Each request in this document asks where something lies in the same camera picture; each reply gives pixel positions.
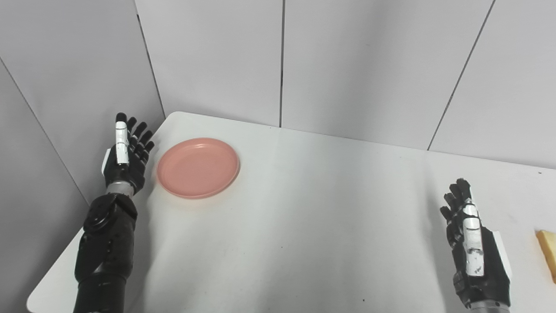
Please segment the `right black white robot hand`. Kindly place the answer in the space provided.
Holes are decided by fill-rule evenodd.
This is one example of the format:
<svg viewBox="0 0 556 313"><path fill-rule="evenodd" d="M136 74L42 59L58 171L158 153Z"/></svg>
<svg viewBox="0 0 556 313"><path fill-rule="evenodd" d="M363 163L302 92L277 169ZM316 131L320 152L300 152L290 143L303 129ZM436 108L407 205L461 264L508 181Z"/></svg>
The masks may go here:
<svg viewBox="0 0 556 313"><path fill-rule="evenodd" d="M456 269L455 292L471 313L508 313L510 275L503 247L483 225L469 182L459 178L449 189L440 212Z"/></svg>

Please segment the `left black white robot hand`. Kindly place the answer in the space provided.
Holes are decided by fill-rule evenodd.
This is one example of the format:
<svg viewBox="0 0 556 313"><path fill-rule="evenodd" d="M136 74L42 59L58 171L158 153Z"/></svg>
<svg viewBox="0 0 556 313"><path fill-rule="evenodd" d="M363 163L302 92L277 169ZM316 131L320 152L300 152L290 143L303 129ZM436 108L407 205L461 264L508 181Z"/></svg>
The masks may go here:
<svg viewBox="0 0 556 313"><path fill-rule="evenodd" d="M103 177L107 193L123 194L132 198L146 181L146 166L155 143L153 132L145 122L117 113L115 144L103 159Z"/></svg>

